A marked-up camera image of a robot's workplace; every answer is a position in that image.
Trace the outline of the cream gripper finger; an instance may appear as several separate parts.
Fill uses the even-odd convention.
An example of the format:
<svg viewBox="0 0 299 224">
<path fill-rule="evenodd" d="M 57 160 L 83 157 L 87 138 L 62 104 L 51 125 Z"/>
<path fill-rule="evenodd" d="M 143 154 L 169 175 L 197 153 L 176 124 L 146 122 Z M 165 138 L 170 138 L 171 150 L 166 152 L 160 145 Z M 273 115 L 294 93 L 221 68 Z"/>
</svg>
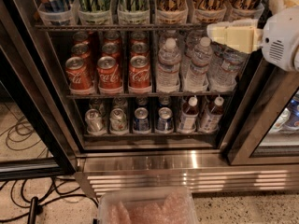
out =
<svg viewBox="0 0 299 224">
<path fill-rule="evenodd" d="M 269 0 L 269 9 L 273 15 L 289 7 L 299 6 L 299 0 Z"/>
<path fill-rule="evenodd" d="M 262 47 L 263 30 L 258 28 L 256 19 L 209 24 L 206 32 L 213 42 L 246 54 Z"/>
</svg>

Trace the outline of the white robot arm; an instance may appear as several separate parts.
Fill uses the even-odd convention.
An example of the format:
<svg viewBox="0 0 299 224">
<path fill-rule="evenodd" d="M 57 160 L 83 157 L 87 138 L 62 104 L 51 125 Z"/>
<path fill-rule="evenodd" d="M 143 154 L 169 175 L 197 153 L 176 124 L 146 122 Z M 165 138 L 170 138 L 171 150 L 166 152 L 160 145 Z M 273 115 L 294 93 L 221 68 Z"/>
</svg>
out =
<svg viewBox="0 0 299 224">
<path fill-rule="evenodd" d="M 272 16 L 263 29 L 257 19 L 209 24 L 207 36 L 231 49 L 263 57 L 288 72 L 299 71 L 299 0 L 269 0 Z"/>
</svg>

